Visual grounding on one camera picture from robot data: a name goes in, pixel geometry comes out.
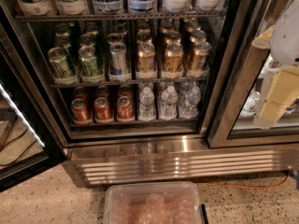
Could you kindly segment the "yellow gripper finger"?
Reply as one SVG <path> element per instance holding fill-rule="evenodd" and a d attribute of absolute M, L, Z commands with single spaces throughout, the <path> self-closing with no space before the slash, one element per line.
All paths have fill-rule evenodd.
<path fill-rule="evenodd" d="M 270 129 L 299 96 L 299 67 L 290 65 L 263 80 L 261 98 L 253 119 L 255 127 Z"/>
<path fill-rule="evenodd" d="M 263 33 L 253 39 L 251 45 L 257 49 L 269 49 L 274 28 L 274 25 L 267 28 Z"/>

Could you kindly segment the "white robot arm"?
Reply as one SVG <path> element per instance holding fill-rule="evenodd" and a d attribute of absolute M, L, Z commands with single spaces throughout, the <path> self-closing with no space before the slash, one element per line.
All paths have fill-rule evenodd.
<path fill-rule="evenodd" d="M 299 0 L 293 0 L 278 18 L 270 39 L 270 51 L 282 67 L 263 79 L 253 120 L 260 129 L 276 125 L 299 97 Z"/>

